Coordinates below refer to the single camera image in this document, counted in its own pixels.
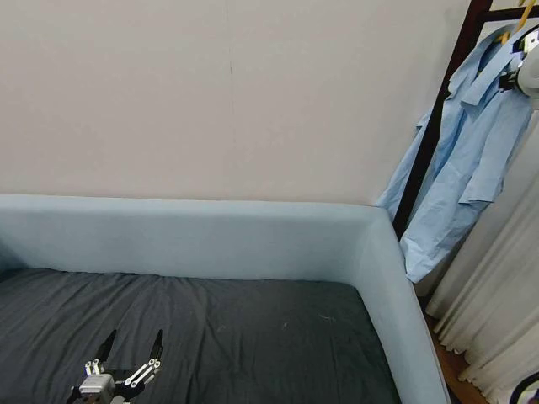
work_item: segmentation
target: white object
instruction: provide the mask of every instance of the white object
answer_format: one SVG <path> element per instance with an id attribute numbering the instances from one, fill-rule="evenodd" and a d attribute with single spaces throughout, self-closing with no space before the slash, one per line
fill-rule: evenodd
<path id="1" fill-rule="evenodd" d="M 448 349 L 466 351 L 470 366 L 460 377 L 477 385 L 491 403 L 539 370 L 538 200 L 539 178 L 435 328 Z M 451 277 L 435 292 L 429 314 L 440 314 L 448 281 Z"/>
<path id="2" fill-rule="evenodd" d="M 539 47 L 534 46 L 522 62 L 517 82 L 520 90 L 530 97 L 531 107 L 539 109 Z"/>

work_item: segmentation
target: mattress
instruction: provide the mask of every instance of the mattress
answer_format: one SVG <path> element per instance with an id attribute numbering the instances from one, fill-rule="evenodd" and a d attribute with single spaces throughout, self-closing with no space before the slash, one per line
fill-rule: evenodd
<path id="1" fill-rule="evenodd" d="M 1 403 L 65 402 L 113 329 L 109 369 L 149 360 L 163 330 L 163 370 L 135 403 L 400 402 L 363 302 L 346 284 L 0 275 Z"/>

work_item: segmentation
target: white curtain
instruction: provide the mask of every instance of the white curtain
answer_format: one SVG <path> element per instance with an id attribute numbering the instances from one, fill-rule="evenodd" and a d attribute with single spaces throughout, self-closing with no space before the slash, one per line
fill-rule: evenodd
<path id="1" fill-rule="evenodd" d="M 465 352 L 470 366 L 461 379 L 489 402 L 507 403 L 518 382 L 539 371 L 539 179 L 479 256 L 467 248 L 477 238 L 465 242 L 427 312 L 440 319 L 441 343 Z"/>

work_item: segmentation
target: light blue shirt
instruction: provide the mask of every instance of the light blue shirt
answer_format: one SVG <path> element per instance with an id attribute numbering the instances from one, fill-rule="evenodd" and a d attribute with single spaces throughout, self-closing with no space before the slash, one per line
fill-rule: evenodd
<path id="1" fill-rule="evenodd" d="M 520 57 L 512 54 L 512 47 L 525 32 L 513 35 L 503 46 L 493 43 L 512 28 L 489 35 L 451 78 L 440 142 L 401 239 L 407 275 L 413 282 L 447 255 L 501 192 L 511 153 L 529 124 L 531 104 L 525 94 L 498 89 L 499 74 Z M 424 127 L 377 202 L 391 215 L 402 197 Z"/>

